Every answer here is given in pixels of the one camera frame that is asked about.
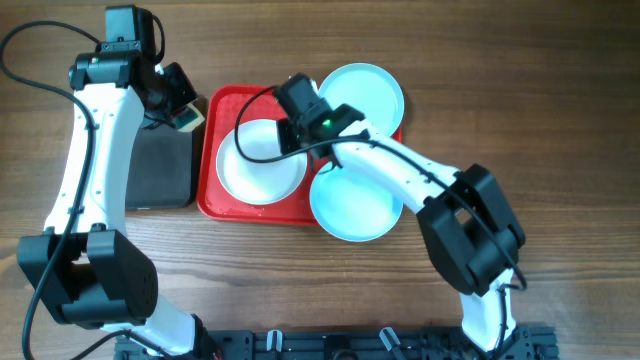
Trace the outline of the white plate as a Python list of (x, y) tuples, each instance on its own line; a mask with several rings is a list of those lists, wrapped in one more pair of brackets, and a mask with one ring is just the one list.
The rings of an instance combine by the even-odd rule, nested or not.
[[(277, 123), (257, 119), (239, 126), (242, 151), (254, 159), (280, 155)], [(216, 155), (216, 174), (223, 188), (234, 198), (250, 205), (268, 205), (291, 195), (307, 171), (307, 156), (299, 154), (270, 163), (254, 163), (243, 158), (231, 130), (221, 142)]]

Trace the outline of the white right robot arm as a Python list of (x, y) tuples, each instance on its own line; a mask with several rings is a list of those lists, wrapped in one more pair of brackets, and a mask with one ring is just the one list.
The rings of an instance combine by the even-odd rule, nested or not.
[(525, 234), (496, 178), (478, 164), (461, 171), (411, 150), (355, 108), (331, 106), (305, 74), (272, 94), (286, 114), (282, 157), (329, 158), (400, 199), (416, 215), (433, 267), (460, 294), (464, 334), (499, 356), (515, 330), (510, 293), (527, 282), (517, 265)]

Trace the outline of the green and yellow sponge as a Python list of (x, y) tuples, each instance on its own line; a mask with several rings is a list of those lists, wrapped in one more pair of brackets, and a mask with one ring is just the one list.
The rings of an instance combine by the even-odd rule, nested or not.
[(192, 103), (183, 107), (174, 117), (175, 128), (179, 132), (193, 132), (205, 120), (200, 110)]

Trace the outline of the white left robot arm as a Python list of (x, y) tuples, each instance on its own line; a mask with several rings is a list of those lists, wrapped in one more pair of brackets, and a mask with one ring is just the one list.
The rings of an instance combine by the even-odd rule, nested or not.
[(190, 132), (203, 121), (182, 68), (164, 65), (160, 20), (134, 6), (105, 11), (106, 37), (76, 58), (65, 97), (74, 127), (64, 176), (43, 232), (21, 238), (17, 260), (33, 305), (61, 325), (125, 337), (164, 359), (211, 359), (202, 321), (163, 298), (153, 262), (127, 238), (125, 199), (142, 128)]

